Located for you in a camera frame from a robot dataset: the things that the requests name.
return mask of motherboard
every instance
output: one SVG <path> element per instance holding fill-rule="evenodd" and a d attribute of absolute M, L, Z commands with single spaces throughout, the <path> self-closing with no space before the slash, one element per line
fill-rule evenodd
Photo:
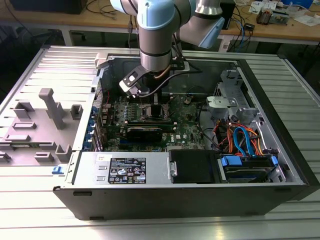
<path fill-rule="evenodd" d="M 158 104 L 120 96 L 103 107 L 104 151 L 204 149 L 204 135 L 197 126 L 199 105 L 182 95 L 163 97 Z"/>

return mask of warning label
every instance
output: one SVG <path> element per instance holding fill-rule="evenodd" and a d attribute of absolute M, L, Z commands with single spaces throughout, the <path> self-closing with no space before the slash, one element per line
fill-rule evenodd
<path fill-rule="evenodd" d="M 145 158 L 111 158 L 108 182 L 110 184 L 145 184 Z"/>

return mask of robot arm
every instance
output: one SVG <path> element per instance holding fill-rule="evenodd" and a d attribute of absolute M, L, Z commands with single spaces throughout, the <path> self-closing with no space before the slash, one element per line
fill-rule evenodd
<path fill-rule="evenodd" d="M 111 0 L 118 11 L 137 17 L 139 25 L 141 66 L 136 67 L 120 83 L 128 95 L 141 94 L 140 79 L 152 91 L 172 64 L 172 36 L 209 48 L 224 24 L 220 0 Z"/>

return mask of blue cable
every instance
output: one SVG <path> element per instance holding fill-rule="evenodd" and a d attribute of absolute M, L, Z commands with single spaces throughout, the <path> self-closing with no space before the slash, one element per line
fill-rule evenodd
<path fill-rule="evenodd" d="M 236 51 L 236 53 L 238 53 L 240 51 L 240 49 L 242 49 L 243 44 L 244 44 L 245 29 L 244 29 L 244 26 L 242 25 L 242 23 L 240 21 L 236 21 L 236 22 L 241 25 L 241 30 L 242 30 L 242 39 L 241 39 L 241 42 L 240 42 L 240 47 L 238 47 L 238 49 Z"/>
<path fill-rule="evenodd" d="M 235 147 L 242 153 L 242 155 L 244 157 L 246 156 L 245 151 L 239 146 L 239 143 L 238 143 L 237 133 L 239 131 L 242 131 L 244 133 L 245 142 L 246 142 L 246 148 L 248 149 L 249 155 L 255 156 L 255 152 L 254 152 L 254 150 L 252 149 L 252 147 L 250 145 L 250 136 L 249 136 L 247 130 L 242 126 L 238 126 L 233 132 L 233 141 L 234 141 Z"/>

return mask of slotted metal surface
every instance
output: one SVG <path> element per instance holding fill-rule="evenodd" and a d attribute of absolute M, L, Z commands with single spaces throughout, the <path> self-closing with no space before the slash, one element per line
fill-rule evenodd
<path fill-rule="evenodd" d="M 15 116 L 12 107 L 19 99 L 45 107 L 37 99 L 43 86 L 52 87 L 55 100 L 61 101 L 66 108 L 85 101 L 81 96 L 90 90 L 91 78 L 96 74 L 94 58 L 101 51 L 106 48 L 51 47 L 43 50 L 26 71 L 23 84 L 16 89 L 14 97 L 9 99 L 7 106 L 1 105 L 0 134 L 5 134 Z M 308 86 L 284 60 L 275 55 L 185 54 L 246 59 L 320 180 L 320 108 L 314 95 L 307 91 Z M 284 203 L 265 216 L 81 221 L 52 193 L 53 186 L 62 183 L 64 178 L 53 176 L 51 171 L 52 167 L 48 166 L 0 167 L 0 234 L 3 239 L 26 236 L 55 240 L 61 236 L 104 240 L 320 238 L 320 191 L 302 201 Z"/>

